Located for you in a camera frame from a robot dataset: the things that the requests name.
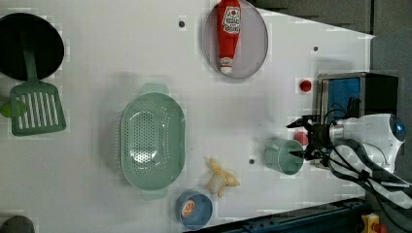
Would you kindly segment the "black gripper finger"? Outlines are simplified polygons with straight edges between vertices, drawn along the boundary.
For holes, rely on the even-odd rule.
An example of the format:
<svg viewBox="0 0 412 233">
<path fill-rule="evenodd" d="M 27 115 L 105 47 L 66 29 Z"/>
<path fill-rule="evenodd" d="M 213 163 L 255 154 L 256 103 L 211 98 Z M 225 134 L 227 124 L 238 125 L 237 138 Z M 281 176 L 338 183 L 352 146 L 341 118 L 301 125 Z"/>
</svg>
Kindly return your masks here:
<svg viewBox="0 0 412 233">
<path fill-rule="evenodd" d="M 309 153 L 305 150 L 290 151 L 290 154 L 302 159 L 308 159 L 310 157 Z"/>
<path fill-rule="evenodd" d="M 304 127 L 307 128 L 309 125 L 309 119 L 305 117 L 301 117 L 297 119 L 296 121 L 290 123 L 287 125 L 287 128 L 298 128 L 298 127 Z"/>
</svg>

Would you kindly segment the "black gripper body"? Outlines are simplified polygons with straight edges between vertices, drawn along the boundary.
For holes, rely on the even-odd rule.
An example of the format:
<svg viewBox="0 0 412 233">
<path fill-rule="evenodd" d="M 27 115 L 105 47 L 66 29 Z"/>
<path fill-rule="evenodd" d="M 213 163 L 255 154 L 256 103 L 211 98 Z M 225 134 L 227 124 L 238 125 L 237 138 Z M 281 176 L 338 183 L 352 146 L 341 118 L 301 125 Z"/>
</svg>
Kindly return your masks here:
<svg viewBox="0 0 412 233">
<path fill-rule="evenodd" d="M 320 116 L 308 116 L 308 133 L 309 144 L 306 147 L 306 159 L 322 159 L 326 156 L 326 151 L 330 146 L 329 126 L 321 124 Z"/>
</svg>

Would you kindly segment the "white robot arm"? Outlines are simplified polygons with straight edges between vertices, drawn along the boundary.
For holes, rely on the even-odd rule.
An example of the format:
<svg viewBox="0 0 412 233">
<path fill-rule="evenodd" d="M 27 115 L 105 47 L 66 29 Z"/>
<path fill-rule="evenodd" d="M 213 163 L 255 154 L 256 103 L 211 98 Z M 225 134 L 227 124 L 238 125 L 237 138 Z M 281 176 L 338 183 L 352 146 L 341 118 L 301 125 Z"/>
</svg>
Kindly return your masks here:
<svg viewBox="0 0 412 233">
<path fill-rule="evenodd" d="M 302 116 L 289 127 L 308 133 L 308 145 L 296 157 L 321 159 L 336 178 L 397 208 L 411 208 L 411 183 L 395 174 L 396 157 L 405 142 L 405 127 L 396 116 L 374 114 L 324 124 L 315 116 Z"/>
</svg>

